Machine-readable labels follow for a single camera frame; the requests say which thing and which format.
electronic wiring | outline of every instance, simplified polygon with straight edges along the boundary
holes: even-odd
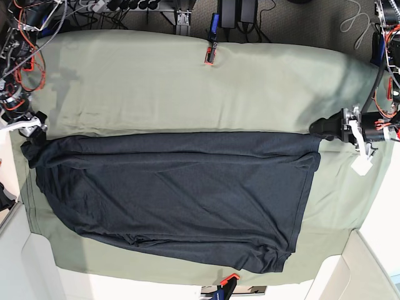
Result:
[[[58,32],[60,31],[61,27],[64,24],[65,18],[67,16],[67,9],[68,9],[68,0],[64,0],[64,11],[62,12],[61,21],[55,32],[52,34],[52,36],[41,47],[37,48],[31,55],[29,55],[27,58],[25,58],[23,61],[17,64],[12,70],[3,74],[0,79],[4,79],[6,76],[13,74],[15,70],[25,65],[31,58],[33,58],[37,53],[39,53],[43,48],[45,48],[56,37],[56,35],[58,34]]]

green cloth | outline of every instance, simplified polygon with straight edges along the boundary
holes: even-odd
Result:
[[[188,131],[305,133],[318,118],[364,103],[376,68],[333,51],[280,44],[220,43],[213,66],[207,41],[134,31],[60,34],[43,51],[47,83],[34,107],[48,114],[49,138]],[[51,243],[56,264],[73,271],[160,283],[212,285],[237,272],[240,285],[299,283],[341,254],[363,223],[389,166],[381,143],[367,176],[350,164],[350,144],[323,141],[296,253],[281,274],[252,274],[119,249],[65,227],[40,193],[34,171],[14,155],[31,230]]]

orange clamp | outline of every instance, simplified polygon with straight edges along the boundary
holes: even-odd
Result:
[[[225,278],[224,280],[221,281],[221,286],[224,286],[225,284],[227,284],[228,281],[231,280],[232,278],[236,278],[237,280],[239,280],[240,276],[237,275],[236,273],[233,273],[232,275],[229,275],[227,278]]]

